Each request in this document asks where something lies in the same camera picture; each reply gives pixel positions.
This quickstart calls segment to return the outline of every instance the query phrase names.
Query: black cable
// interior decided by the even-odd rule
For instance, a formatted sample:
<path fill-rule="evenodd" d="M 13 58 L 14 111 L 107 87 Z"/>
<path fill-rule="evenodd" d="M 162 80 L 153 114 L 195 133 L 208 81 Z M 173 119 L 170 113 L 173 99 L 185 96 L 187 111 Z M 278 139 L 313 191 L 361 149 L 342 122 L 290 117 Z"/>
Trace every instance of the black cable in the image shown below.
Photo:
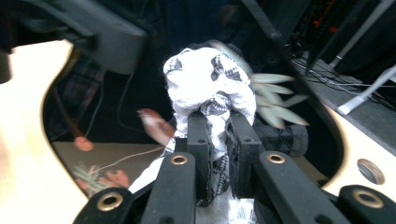
<path fill-rule="evenodd" d="M 357 94 L 356 92 L 352 92 L 351 90 L 347 90 L 346 88 L 339 86 L 339 83 L 336 83 L 336 82 L 338 82 L 338 81 L 335 80 L 335 79 L 330 79 L 330 78 L 328 78 L 327 76 L 323 76 L 322 74 L 320 74 L 320 73 L 318 73 L 318 72 L 315 72 L 315 71 L 313 71 L 312 69 L 311 69 L 310 71 L 306 71 L 306 67 L 305 67 L 304 65 L 299 64 L 299 63 L 297 63 L 297 62 L 293 62 L 293 63 L 305 69 L 305 73 L 303 74 L 303 76 L 305 76 L 305 77 L 314 77 L 314 78 L 316 78 L 320 83 L 325 84 L 327 87 L 329 87 L 329 88 L 331 88 L 331 89 L 333 89 L 333 90 L 337 90 L 337 91 L 346 91 L 346 92 L 349 92 L 349 93 L 351 93 L 351 94 Z M 328 81 L 321 80 L 318 76 L 322 77 L 323 79 L 327 79 Z M 335 85 L 335 86 L 338 87 L 338 89 L 340 89 L 340 90 L 338 90 L 338 89 L 336 89 L 336 88 L 333 88 L 332 86 L 329 86 L 328 84 Z"/>
<path fill-rule="evenodd" d="M 304 62 L 303 62 L 303 61 L 298 60 L 298 59 L 296 59 L 296 61 L 298 61 L 298 62 L 300 63 L 299 65 L 300 65 L 301 67 L 304 67 Z M 325 75 L 320 74 L 320 73 L 318 72 L 318 70 L 313 70 L 313 69 L 311 69 L 311 72 L 316 72 L 316 73 L 318 73 L 319 75 L 323 76 L 324 78 L 331 79 L 331 78 L 329 78 L 329 77 L 327 77 L 327 76 L 325 76 Z M 314 77 L 314 78 L 317 79 L 318 81 L 308 79 L 307 77 Z M 303 80 L 308 81 L 308 82 L 315 82 L 315 83 L 324 84 L 325 86 L 327 86 L 327 87 L 329 87 L 329 88 L 331 88 L 331 89 L 333 89 L 333 90 L 335 90 L 335 91 L 345 91 L 345 90 L 342 90 L 342 89 L 336 89 L 336 88 L 334 88 L 332 85 L 329 85 L 329 84 L 332 84 L 332 83 L 329 83 L 329 82 L 326 82 L 326 81 L 324 81 L 324 80 L 321 80 L 319 77 L 317 77 L 317 76 L 315 76 L 315 75 L 310 76 L 310 75 L 304 74 L 304 75 L 303 75 Z M 333 84 L 333 85 L 337 86 L 338 88 L 341 88 L 341 87 L 343 87 L 343 88 L 344 88 L 344 87 L 349 87 L 349 88 L 354 89 L 354 91 L 364 91 L 363 89 L 365 89 L 365 87 L 370 86 L 370 85 L 352 84 L 352 83 L 348 83 L 348 82 L 346 82 L 346 81 L 345 81 L 345 83 L 343 83 L 342 81 L 337 80 L 337 78 L 332 79 L 332 81 L 338 82 L 338 83 L 334 83 L 334 84 Z M 384 99 L 384 98 L 383 98 L 380 94 L 378 94 L 377 92 L 373 93 L 372 96 L 368 97 L 368 100 L 371 101 L 371 102 L 374 103 L 374 104 L 382 105 L 382 106 L 384 106 L 385 108 L 387 108 L 387 109 L 389 109 L 389 110 L 391 110 L 391 111 L 395 111 L 395 112 L 396 112 L 396 108 L 395 108 L 393 105 L 391 105 L 386 99 Z"/>
<path fill-rule="evenodd" d="M 304 62 L 303 60 L 297 59 L 297 58 L 295 58 L 294 60 L 295 60 L 295 61 L 298 61 L 298 62 L 300 63 L 300 65 L 306 67 L 306 62 Z M 316 64 L 316 66 L 321 67 L 321 68 L 323 68 L 324 70 L 321 71 L 321 70 L 313 69 L 313 68 L 312 68 L 311 70 L 314 71 L 314 72 L 317 72 L 317 73 L 326 72 L 326 73 L 332 74 L 332 75 L 335 76 L 335 77 L 328 77 L 328 76 L 326 76 L 326 75 L 324 75 L 324 74 L 321 74 L 321 75 L 324 76 L 324 77 L 326 77 L 326 78 L 328 78 L 328 79 L 336 80 L 337 82 L 339 82 L 339 84 L 340 84 L 341 86 L 343 86 L 343 85 L 344 85 L 344 86 L 355 86 L 357 89 L 360 89 L 360 87 L 365 88 L 365 87 L 370 87 L 370 86 L 372 86 L 372 84 L 351 83 L 351 82 L 349 82 L 349 81 L 344 80 L 342 77 L 340 77 L 339 74 L 335 74 L 333 71 L 327 69 L 326 67 L 324 67 L 324 66 L 322 66 L 322 65 L 320 65 L 320 64 Z M 380 88 L 396 88 L 396 86 L 386 86 L 386 85 L 383 85 L 383 86 L 381 86 Z"/>
<path fill-rule="evenodd" d="M 129 76 L 128 80 L 126 81 L 124 90 L 123 90 L 123 92 L 122 92 L 122 95 L 121 95 L 121 98 L 120 98 L 120 101 L 119 101 L 119 105 L 117 106 L 117 123 L 118 123 L 122 128 L 124 128 L 124 129 L 130 130 L 130 131 L 134 131 L 134 132 L 139 132 L 139 133 L 147 134 L 145 131 L 142 131 L 142 130 L 136 129 L 136 128 L 132 128 L 132 127 L 130 127 L 130 126 L 124 124 L 124 123 L 122 122 L 122 120 L 121 120 L 121 117 L 120 117 L 120 112 L 121 112 L 122 104 L 123 104 L 123 101 L 124 101 L 126 92 L 127 92 L 128 89 L 129 89 L 129 85 L 130 85 L 130 83 L 131 83 L 131 80 L 132 80 L 132 77 L 133 77 L 133 76 L 134 76 L 134 74 L 131 74 L 131 75 Z"/>
<path fill-rule="evenodd" d="M 99 87 L 99 89 L 100 89 L 100 99 L 99 99 L 99 102 L 98 102 L 95 110 L 93 111 L 93 114 L 92 114 L 92 117 L 91 117 L 91 121 L 90 121 L 90 125 L 88 126 L 87 132 L 85 132 L 85 137 L 87 137 L 88 134 L 90 133 L 91 128 L 92 128 L 93 123 L 94 123 L 95 118 L 96 118 L 96 114 L 99 111 L 100 106 L 102 105 L 103 99 L 105 98 L 105 75 L 106 75 L 106 70 L 103 70 L 102 72 L 104 74 L 103 74 L 103 80 L 100 83 L 100 87 Z"/>

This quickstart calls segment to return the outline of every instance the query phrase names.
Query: cable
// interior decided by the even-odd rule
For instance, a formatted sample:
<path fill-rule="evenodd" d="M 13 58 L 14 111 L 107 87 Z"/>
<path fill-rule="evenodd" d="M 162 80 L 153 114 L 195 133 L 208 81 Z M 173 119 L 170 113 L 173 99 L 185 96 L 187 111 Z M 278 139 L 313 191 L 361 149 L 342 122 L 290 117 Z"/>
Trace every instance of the cable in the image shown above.
<path fill-rule="evenodd" d="M 127 92 L 128 89 L 129 89 L 129 85 L 130 85 L 130 83 L 131 83 L 131 80 L 132 80 L 132 77 L 133 77 L 133 76 L 134 76 L 134 74 L 131 74 L 131 75 L 129 76 L 128 80 L 126 81 L 124 90 L 123 90 L 123 92 L 122 92 L 122 95 L 121 95 L 121 98 L 120 98 L 120 101 L 119 101 L 119 105 L 117 106 L 117 122 L 118 122 L 119 125 L 120 125 L 122 128 L 124 128 L 124 129 L 128 129 L 128 130 L 130 130 L 130 131 L 135 131 L 135 132 L 147 134 L 146 132 L 144 132 L 144 131 L 142 131 L 142 130 L 140 130 L 140 129 L 136 129 L 136 128 L 129 127 L 128 125 L 124 124 L 124 123 L 122 122 L 121 118 L 120 118 L 120 112 L 121 112 L 122 104 L 123 104 L 123 101 L 124 101 L 126 92 Z"/>
<path fill-rule="evenodd" d="M 85 137 L 88 136 L 88 134 L 91 131 L 91 128 L 93 126 L 93 122 L 95 121 L 96 118 L 96 114 L 99 111 L 100 106 L 102 105 L 103 99 L 105 98 L 105 75 L 106 75 L 106 70 L 102 70 L 103 74 L 103 80 L 100 83 L 100 99 L 99 102 L 95 108 L 95 110 L 93 111 L 92 117 L 91 117 L 91 121 L 90 121 L 90 125 L 88 126 L 87 132 L 85 132 Z"/>
<path fill-rule="evenodd" d="M 295 61 L 292 61 L 292 62 L 294 64 L 296 64 L 297 66 L 300 66 L 303 69 L 306 69 L 306 67 L 302 65 L 303 62 L 301 60 L 297 60 L 297 61 L 299 61 L 300 63 L 297 63 Z M 333 90 L 346 91 L 346 92 L 349 92 L 351 94 L 358 94 L 358 93 L 352 92 L 352 91 L 348 91 L 345 88 L 343 88 L 342 86 L 352 87 L 354 89 L 356 89 L 357 87 L 370 87 L 370 86 L 372 86 L 372 85 L 367 85 L 367 84 L 351 84 L 351 83 L 347 83 L 346 81 L 344 83 L 342 83 L 342 81 L 336 80 L 335 78 L 333 80 L 329 80 L 330 79 L 329 77 L 324 76 L 324 75 L 318 73 L 317 71 L 315 71 L 313 69 L 311 69 L 309 74 L 313 75 L 312 77 L 314 77 L 318 81 L 307 79 L 308 77 L 311 77 L 311 76 L 308 76 L 308 75 L 303 75 L 303 80 L 309 81 L 309 82 L 322 83 L 322 84 L 326 85 L 327 87 L 329 87 L 329 88 L 331 88 Z M 336 89 L 336 88 L 334 88 L 334 87 L 332 87 L 332 86 L 330 86 L 328 84 L 335 85 L 339 89 Z M 385 87 L 385 88 L 386 87 L 388 87 L 388 88 L 396 88 L 395 86 L 382 86 L 382 87 Z M 391 111 L 396 111 L 396 108 L 393 105 L 391 105 L 386 99 L 384 99 L 377 92 L 374 92 L 372 96 L 368 97 L 368 99 L 371 102 L 373 102 L 375 104 L 382 105 L 382 106 L 384 106 L 385 108 L 387 108 L 387 109 L 389 109 Z"/>
<path fill-rule="evenodd" d="M 295 59 L 295 60 L 298 61 L 300 63 L 300 65 L 304 66 L 304 68 L 306 68 L 306 63 L 303 62 L 301 59 Z M 323 68 L 323 70 L 322 71 L 320 71 L 318 69 L 311 69 L 311 70 L 314 71 L 314 72 L 317 72 L 317 73 L 319 73 L 319 72 L 327 72 L 327 73 L 332 74 L 335 77 L 327 77 L 327 76 L 324 76 L 323 74 L 321 74 L 321 75 L 326 77 L 326 78 L 328 78 L 328 79 L 331 79 L 331 80 L 340 79 L 340 80 L 337 80 L 337 82 L 339 82 L 337 85 L 339 85 L 339 86 L 357 86 L 357 87 L 371 87 L 372 86 L 372 84 L 350 83 L 350 82 L 342 79 L 341 77 L 339 77 L 339 74 L 335 74 L 333 71 L 330 71 L 326 67 L 324 67 L 324 66 L 322 66 L 320 64 L 316 64 L 316 66 Z M 396 88 L 396 86 L 383 85 L 380 88 Z"/>
<path fill-rule="evenodd" d="M 295 62 L 295 61 L 292 61 L 292 62 L 293 62 L 294 64 L 296 64 L 297 66 L 300 66 L 301 68 L 306 69 L 306 67 L 303 66 L 302 64 L 299 64 L 299 63 L 297 63 L 297 62 Z M 328 79 L 327 77 L 323 76 L 323 75 L 320 74 L 320 73 L 315 72 L 315 71 L 312 70 L 312 69 L 309 71 L 309 74 L 312 74 L 312 75 L 315 76 L 318 80 L 322 79 L 325 83 L 329 83 L 329 84 L 332 84 L 332 85 L 338 87 L 341 91 L 346 91 L 346 92 L 351 93 L 351 94 L 354 94 L 354 95 L 359 94 L 359 92 L 349 91 L 349 90 L 347 90 L 347 89 L 345 89 L 345 88 L 343 88 L 343 87 L 340 87 L 340 86 L 338 85 L 338 83 L 335 83 L 334 81 Z"/>
<path fill-rule="evenodd" d="M 92 173 L 94 174 L 94 173 L 97 173 L 97 172 L 99 172 L 99 171 L 101 171 L 101 170 L 104 170 L 104 169 L 106 169 L 106 168 L 108 168 L 108 167 L 115 166 L 115 165 L 119 164 L 120 162 L 125 161 L 125 160 L 128 160 L 128 159 L 131 159 L 131 158 L 133 158 L 133 157 L 143 156 L 143 155 L 146 155 L 146 154 L 149 154 L 149 153 L 152 153 L 152 152 L 156 152 L 156 151 L 159 151 L 159 150 L 163 150 L 163 147 L 156 147 L 156 148 L 154 148 L 154 149 L 152 149 L 152 150 L 149 150 L 149 151 L 140 152 L 140 153 L 136 153 L 136 154 L 133 154 L 133 155 L 130 155 L 130 156 L 121 158 L 121 159 L 119 159 L 119 160 L 117 160 L 117 161 L 115 161 L 115 162 L 113 162 L 113 163 L 111 163 L 111 164 L 109 164 L 109 165 L 107 165 L 107 166 L 104 166 L 104 167 L 101 167 L 101 168 L 96 169 L 96 170 L 93 171 Z"/>

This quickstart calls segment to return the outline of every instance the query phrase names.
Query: black plastic part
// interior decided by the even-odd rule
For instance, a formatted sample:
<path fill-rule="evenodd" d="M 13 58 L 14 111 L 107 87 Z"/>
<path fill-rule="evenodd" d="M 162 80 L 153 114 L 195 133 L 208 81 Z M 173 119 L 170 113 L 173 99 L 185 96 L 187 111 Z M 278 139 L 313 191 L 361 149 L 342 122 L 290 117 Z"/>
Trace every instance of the black plastic part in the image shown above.
<path fill-rule="evenodd" d="M 270 19 L 262 11 L 260 5 L 254 0 L 242 0 L 241 2 L 260 25 L 260 28 L 262 28 L 267 38 L 281 45 L 283 42 L 282 34 L 271 23 Z"/>
<path fill-rule="evenodd" d="M 288 155 L 263 152 L 255 167 L 282 223 L 349 223 Z"/>
<path fill-rule="evenodd" d="M 8 54 L 15 45 L 15 24 L 16 22 L 9 15 L 8 5 L 3 3 L 0 8 L 0 50 Z"/>
<path fill-rule="evenodd" d="M 47 12 L 51 21 L 57 21 L 57 35 L 72 42 L 104 69 L 123 75 L 134 73 L 148 38 L 141 28 L 92 0 L 26 3 Z M 29 24 L 40 30 L 51 21 Z"/>
<path fill-rule="evenodd" d="M 384 194 L 364 186 L 341 188 L 337 206 L 352 223 L 393 223 L 396 203 Z"/>
<path fill-rule="evenodd" d="M 205 117 L 200 112 L 189 115 L 189 137 L 187 139 L 187 152 L 195 158 L 197 199 L 204 200 L 209 197 L 210 177 L 210 148 Z"/>
<path fill-rule="evenodd" d="M 8 53 L 0 49 L 0 84 L 8 82 L 10 79 Z"/>
<path fill-rule="evenodd" d="M 234 146 L 229 147 L 230 181 L 233 194 L 238 198 L 254 198 L 252 164 L 259 162 L 259 155 L 264 151 L 262 141 L 248 123 L 246 117 L 238 112 L 230 115 Z"/>
<path fill-rule="evenodd" d="M 195 158 L 176 152 L 163 159 L 142 224 L 195 222 Z"/>
<path fill-rule="evenodd" d="M 254 200 L 254 212 L 256 214 L 257 222 L 260 224 L 280 224 L 279 215 L 272 208 Z"/>
<path fill-rule="evenodd" d="M 105 205 L 115 203 L 115 198 L 111 195 L 118 194 L 121 196 L 122 202 L 115 208 L 102 211 L 99 209 L 99 202 Z M 132 223 L 133 217 L 130 211 L 132 210 L 134 196 L 128 189 L 109 188 L 104 189 L 93 195 L 88 203 L 84 206 L 81 212 L 76 217 L 74 224 L 127 224 Z"/>
<path fill-rule="evenodd" d="M 154 186 L 154 182 L 155 181 L 149 183 L 133 194 L 134 203 L 132 204 L 132 209 L 129 211 L 131 216 L 131 222 L 129 224 L 140 223 L 143 213 L 145 212 L 146 205 L 148 204 L 149 195 L 152 187 Z"/>
<path fill-rule="evenodd" d="M 175 152 L 187 152 L 187 138 L 175 138 Z"/>
<path fill-rule="evenodd" d="M 311 3 L 311 0 L 304 1 L 263 1 L 262 10 L 268 19 L 282 34 L 282 44 L 286 44 L 291 34 L 298 25 L 300 18 Z"/>

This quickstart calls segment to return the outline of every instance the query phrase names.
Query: circular hole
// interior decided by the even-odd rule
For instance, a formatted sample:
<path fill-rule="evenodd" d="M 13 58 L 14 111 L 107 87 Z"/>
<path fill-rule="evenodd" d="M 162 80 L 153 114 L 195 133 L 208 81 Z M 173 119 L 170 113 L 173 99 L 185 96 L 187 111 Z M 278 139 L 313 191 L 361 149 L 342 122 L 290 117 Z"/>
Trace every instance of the circular hole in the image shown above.
<path fill-rule="evenodd" d="M 122 201 L 122 195 L 117 192 L 109 192 L 99 199 L 96 206 L 100 211 L 107 212 L 120 206 Z"/>
<path fill-rule="evenodd" d="M 285 161 L 285 158 L 277 154 L 269 154 L 267 156 L 267 160 L 273 163 L 283 163 Z"/>
<path fill-rule="evenodd" d="M 174 165 L 181 165 L 181 164 L 186 163 L 187 160 L 188 160 L 187 157 L 177 155 L 177 156 L 174 156 L 174 157 L 172 158 L 171 162 L 172 162 Z"/>
<path fill-rule="evenodd" d="M 384 202 L 378 196 L 364 189 L 355 189 L 353 191 L 353 197 L 356 201 L 368 207 L 382 208 L 384 206 Z"/>
<path fill-rule="evenodd" d="M 252 142 L 253 139 L 250 137 L 244 137 L 244 142 Z"/>
<path fill-rule="evenodd" d="M 323 216 L 323 215 L 319 215 L 319 216 L 315 217 L 315 221 L 320 224 L 331 224 L 332 223 L 331 219 L 329 219 L 328 217 Z"/>
<path fill-rule="evenodd" d="M 158 224 L 174 224 L 175 221 L 172 217 L 161 217 Z"/>
<path fill-rule="evenodd" d="M 116 197 L 108 197 L 108 198 L 103 200 L 103 203 L 107 204 L 107 205 L 111 205 L 111 204 L 113 204 L 116 201 L 117 201 Z"/>
<path fill-rule="evenodd" d="M 370 182 L 382 185 L 385 183 L 384 174 L 379 170 L 378 166 L 376 166 L 371 161 L 366 159 L 358 160 L 358 167 L 361 174 Z"/>

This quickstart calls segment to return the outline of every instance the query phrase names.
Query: crumpled cloth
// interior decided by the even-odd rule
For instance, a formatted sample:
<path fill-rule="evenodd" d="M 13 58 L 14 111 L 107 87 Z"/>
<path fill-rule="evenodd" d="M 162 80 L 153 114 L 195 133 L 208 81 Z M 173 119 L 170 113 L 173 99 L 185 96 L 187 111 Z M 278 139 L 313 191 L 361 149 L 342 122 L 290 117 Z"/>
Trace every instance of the crumpled cloth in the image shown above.
<path fill-rule="evenodd" d="M 176 138 L 188 136 L 188 116 L 205 116 L 210 145 L 210 197 L 197 202 L 197 223 L 254 223 L 253 201 L 233 198 L 230 190 L 226 123 L 231 110 L 253 124 L 256 101 L 248 75 L 217 49 L 193 45 L 171 57 L 163 67 L 177 130 L 162 156 L 130 187 L 136 192 L 155 180 L 163 157 L 175 151 Z"/>

